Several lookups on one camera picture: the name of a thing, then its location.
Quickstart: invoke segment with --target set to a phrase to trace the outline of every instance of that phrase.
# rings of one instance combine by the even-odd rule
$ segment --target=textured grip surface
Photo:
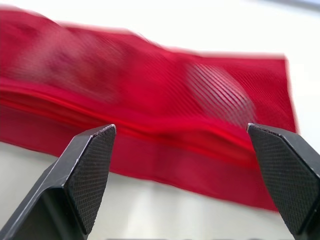
[[[104,195],[115,128],[105,128],[93,137],[66,184],[67,193],[85,234],[89,234]]]
[[[303,228],[319,196],[315,174],[278,135],[250,127],[254,150],[265,185],[289,231]]]

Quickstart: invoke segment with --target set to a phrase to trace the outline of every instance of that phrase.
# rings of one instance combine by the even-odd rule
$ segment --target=black metal jaw
[[[320,155],[298,134],[248,125],[264,183],[296,240],[320,240]]]
[[[107,184],[114,125],[76,135],[0,231],[0,240],[86,240]]]

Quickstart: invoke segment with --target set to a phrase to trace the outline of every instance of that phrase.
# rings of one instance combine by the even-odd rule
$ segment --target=white background
[[[124,28],[167,47],[280,53],[301,135],[320,152],[320,12],[245,0],[0,0],[52,20]],[[55,157],[0,143],[0,227]],[[90,240],[293,240],[277,213],[111,174]]]

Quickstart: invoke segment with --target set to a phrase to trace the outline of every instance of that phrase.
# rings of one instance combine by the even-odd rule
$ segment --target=fabric texture
[[[276,210],[246,127],[296,132],[283,56],[173,51],[16,9],[0,31],[0,141],[59,156],[115,124],[112,172]]]

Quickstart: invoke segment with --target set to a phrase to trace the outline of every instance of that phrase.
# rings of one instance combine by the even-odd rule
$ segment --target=knurled surface
[[[114,128],[94,137],[67,183],[67,192],[86,234],[94,226],[105,192],[114,139]]]
[[[279,136],[249,128],[265,185],[289,231],[296,235],[319,195],[316,176]]]

